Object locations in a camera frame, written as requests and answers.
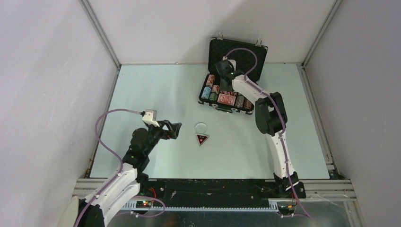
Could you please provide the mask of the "black red triangular chip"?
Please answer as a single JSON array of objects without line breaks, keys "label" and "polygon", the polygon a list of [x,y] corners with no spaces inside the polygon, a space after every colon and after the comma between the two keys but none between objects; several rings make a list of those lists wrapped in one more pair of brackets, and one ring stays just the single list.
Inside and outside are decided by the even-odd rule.
[{"label": "black red triangular chip", "polygon": [[205,141],[209,138],[209,135],[196,134],[197,142],[199,146],[202,146]]}]

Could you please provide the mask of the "red white chip stack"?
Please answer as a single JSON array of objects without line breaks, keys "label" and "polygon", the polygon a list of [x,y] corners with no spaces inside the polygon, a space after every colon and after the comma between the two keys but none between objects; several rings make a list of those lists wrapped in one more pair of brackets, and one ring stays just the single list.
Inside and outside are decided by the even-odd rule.
[{"label": "red white chip stack", "polygon": [[218,94],[219,91],[220,91],[220,86],[219,85],[213,85],[212,86],[211,93]]}]

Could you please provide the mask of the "blue white chip stack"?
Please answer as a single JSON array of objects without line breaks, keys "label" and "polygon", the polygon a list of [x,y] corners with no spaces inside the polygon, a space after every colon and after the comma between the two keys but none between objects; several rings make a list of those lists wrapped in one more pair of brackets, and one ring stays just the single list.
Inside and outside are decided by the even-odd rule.
[{"label": "blue white chip stack", "polygon": [[211,94],[211,88],[208,86],[204,87],[201,94],[201,99],[209,99],[210,94]]}]

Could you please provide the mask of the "clear round dealer button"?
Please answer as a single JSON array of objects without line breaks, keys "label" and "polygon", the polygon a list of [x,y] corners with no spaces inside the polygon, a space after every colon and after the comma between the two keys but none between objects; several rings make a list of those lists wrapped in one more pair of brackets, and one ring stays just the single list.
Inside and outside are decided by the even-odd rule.
[{"label": "clear round dealer button", "polygon": [[203,134],[207,131],[207,125],[203,122],[199,122],[194,127],[197,133]]}]

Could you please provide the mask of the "dark green chip stack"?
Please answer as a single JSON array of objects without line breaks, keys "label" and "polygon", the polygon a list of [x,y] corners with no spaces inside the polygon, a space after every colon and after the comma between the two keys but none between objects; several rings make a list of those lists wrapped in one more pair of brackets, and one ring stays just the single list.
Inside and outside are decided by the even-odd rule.
[{"label": "dark green chip stack", "polygon": [[211,94],[210,94],[210,96],[209,96],[209,100],[210,100],[210,101],[216,102],[217,99],[218,99],[218,94],[216,94],[216,93],[211,93]]}]

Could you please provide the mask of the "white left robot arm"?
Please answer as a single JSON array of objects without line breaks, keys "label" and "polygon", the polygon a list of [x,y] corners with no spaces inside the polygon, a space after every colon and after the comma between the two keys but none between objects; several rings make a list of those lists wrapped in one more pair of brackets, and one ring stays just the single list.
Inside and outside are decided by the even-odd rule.
[{"label": "white left robot arm", "polygon": [[148,176],[144,173],[149,155],[160,140],[177,139],[181,123],[168,120],[146,124],[132,133],[131,144],[115,174],[94,192],[80,199],[76,227],[105,227],[121,208],[134,197],[153,201],[149,192]]}]

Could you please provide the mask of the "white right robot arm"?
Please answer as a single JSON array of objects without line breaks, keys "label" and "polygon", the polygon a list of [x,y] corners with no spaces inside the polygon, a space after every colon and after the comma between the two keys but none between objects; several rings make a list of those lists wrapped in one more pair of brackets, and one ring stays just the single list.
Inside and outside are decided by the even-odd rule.
[{"label": "white right robot arm", "polygon": [[216,63],[220,87],[243,95],[254,106],[255,123],[266,136],[274,164],[275,192],[286,198],[298,183],[297,173],[290,160],[286,142],[287,114],[282,95],[268,93],[236,68],[236,61],[223,57]]}]

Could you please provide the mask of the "red white chip roll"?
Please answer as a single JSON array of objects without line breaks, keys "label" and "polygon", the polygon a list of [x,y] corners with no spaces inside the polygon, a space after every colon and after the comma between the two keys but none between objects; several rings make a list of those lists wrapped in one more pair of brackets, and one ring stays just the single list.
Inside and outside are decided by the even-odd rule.
[{"label": "red white chip roll", "polygon": [[216,76],[213,74],[209,74],[206,79],[205,85],[209,88],[212,88],[215,82]]}]

